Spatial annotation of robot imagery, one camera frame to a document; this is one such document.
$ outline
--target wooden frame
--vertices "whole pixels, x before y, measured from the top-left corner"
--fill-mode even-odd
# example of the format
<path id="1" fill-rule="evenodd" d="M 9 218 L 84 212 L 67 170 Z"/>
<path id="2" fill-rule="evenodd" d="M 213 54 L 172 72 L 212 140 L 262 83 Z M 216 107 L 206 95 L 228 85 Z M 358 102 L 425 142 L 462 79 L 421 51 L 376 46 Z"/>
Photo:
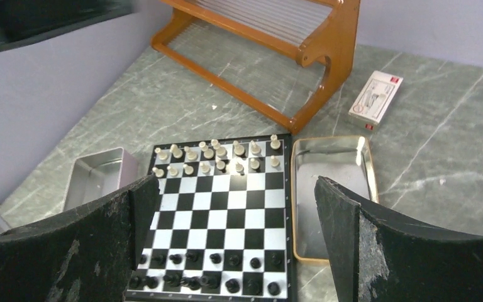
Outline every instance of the wooden frame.
<path id="1" fill-rule="evenodd" d="M 199 74 L 215 86 L 288 129 L 294 135 L 308 124 L 351 73 L 360 0 L 310 0 L 331 6 L 333 9 L 324 22 L 300 45 L 292 45 L 190 1 L 161 1 L 173 7 L 172 18 L 166 27 L 151 38 L 151 47 Z M 318 89 L 308 102 L 292 118 L 289 118 L 167 46 L 171 40 L 197 19 L 285 55 L 302 67 L 307 67 L 315 61 L 324 64 L 325 73 Z"/>

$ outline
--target gray marble surface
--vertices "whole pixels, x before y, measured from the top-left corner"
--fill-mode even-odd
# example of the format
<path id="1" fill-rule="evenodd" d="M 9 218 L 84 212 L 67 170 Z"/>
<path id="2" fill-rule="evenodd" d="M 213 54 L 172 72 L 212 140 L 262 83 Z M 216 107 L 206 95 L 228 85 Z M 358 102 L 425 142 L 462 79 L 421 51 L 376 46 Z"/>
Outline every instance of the gray marble surface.
<path id="1" fill-rule="evenodd" d="M 292 115 L 321 67 L 202 24 L 171 47 Z M 404 77 L 382 126 L 351 125 L 347 111 L 374 70 Z M 283 130 L 171 59 L 147 49 L 0 207 L 13 226 L 61 212 L 74 159 L 122 146 L 145 175 L 158 143 Z M 359 45 L 350 78 L 296 136 L 365 135 L 380 203 L 413 218 L 483 235 L 483 68 Z M 337 301 L 328 267 L 298 265 L 300 301 Z"/>

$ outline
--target silver tray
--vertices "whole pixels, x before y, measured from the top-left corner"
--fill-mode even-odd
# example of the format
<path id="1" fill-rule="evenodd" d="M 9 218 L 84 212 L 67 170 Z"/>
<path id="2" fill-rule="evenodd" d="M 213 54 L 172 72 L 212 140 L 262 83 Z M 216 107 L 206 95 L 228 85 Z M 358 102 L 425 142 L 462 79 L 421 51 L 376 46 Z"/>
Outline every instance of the silver tray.
<path id="1" fill-rule="evenodd" d="M 138 161 L 121 147 L 79 157 L 67 183 L 64 211 L 110 194 L 137 175 Z"/>
<path id="2" fill-rule="evenodd" d="M 305 138 L 292 151 L 294 255 L 300 262 L 328 265 L 314 197 L 318 176 L 326 176 L 378 203 L 369 143 L 362 136 Z"/>

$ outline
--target gray wall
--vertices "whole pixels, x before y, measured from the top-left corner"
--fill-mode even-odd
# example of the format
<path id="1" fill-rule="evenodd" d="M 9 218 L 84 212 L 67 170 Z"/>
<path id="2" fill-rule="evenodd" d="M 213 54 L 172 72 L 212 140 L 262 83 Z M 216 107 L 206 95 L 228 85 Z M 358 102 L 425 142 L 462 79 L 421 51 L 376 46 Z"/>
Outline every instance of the gray wall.
<path id="1" fill-rule="evenodd" d="M 0 202 L 168 22 L 169 7 L 140 1 L 138 13 L 0 53 Z"/>
<path id="2" fill-rule="evenodd" d="M 483 66 L 483 0 L 361 0 L 357 41 Z"/>

